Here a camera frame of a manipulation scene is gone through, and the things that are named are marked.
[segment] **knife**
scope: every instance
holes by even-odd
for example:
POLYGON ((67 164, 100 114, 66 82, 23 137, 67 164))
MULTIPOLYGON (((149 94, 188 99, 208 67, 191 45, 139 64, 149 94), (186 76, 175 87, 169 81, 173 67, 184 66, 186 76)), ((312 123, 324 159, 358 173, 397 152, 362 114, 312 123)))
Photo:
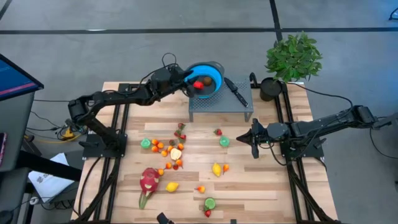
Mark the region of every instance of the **knife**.
POLYGON ((236 97, 238 97, 238 100, 243 104, 243 106, 248 107, 249 104, 246 102, 246 100, 244 100, 243 96, 238 93, 238 88, 236 87, 236 85, 231 80, 229 80, 229 78, 224 78, 224 81, 228 88, 235 94, 236 97))

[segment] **dragon fruit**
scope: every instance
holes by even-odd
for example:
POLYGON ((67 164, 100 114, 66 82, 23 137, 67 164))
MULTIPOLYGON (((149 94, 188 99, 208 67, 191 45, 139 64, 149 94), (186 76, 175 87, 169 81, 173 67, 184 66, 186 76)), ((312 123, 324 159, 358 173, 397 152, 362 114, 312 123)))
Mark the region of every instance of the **dragon fruit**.
POLYGON ((149 197, 154 193, 159 184, 159 173, 154 168, 146 168, 139 181, 142 192, 139 197, 139 208, 144 209, 149 197))

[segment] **white paper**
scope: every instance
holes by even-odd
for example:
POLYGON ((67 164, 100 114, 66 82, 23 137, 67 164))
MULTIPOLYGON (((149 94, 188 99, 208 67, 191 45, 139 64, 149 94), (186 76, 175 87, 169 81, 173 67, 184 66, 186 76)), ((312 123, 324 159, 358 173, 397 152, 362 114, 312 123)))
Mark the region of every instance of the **white paper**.
MULTIPOLYGON (((69 166, 64 153, 54 156, 51 158, 51 161, 69 166)), ((29 179, 44 203, 57 196, 61 191, 73 183, 73 180, 54 177, 53 175, 36 171, 29 173, 29 179)))

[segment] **potted plant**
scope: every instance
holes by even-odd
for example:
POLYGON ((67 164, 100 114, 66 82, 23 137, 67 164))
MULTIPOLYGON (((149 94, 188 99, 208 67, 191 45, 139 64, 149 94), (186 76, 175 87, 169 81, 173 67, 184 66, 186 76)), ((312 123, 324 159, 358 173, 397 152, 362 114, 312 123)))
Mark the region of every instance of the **potted plant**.
POLYGON ((267 65, 269 73, 276 72, 273 78, 266 78, 261 82, 261 98, 269 101, 282 91, 278 79, 284 82, 295 82, 301 78, 311 79, 311 75, 318 76, 322 64, 321 53, 314 46, 317 41, 308 38, 306 33, 289 35, 287 40, 275 42, 274 47, 267 51, 267 65))

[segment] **black plant pot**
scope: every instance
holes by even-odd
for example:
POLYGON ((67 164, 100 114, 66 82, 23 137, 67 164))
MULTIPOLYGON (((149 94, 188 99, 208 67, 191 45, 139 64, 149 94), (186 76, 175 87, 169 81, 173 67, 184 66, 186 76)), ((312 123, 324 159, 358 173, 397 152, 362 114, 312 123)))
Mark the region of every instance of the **black plant pot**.
POLYGON ((271 101, 282 92, 282 84, 274 78, 265 78, 260 84, 260 98, 264 101, 271 101))

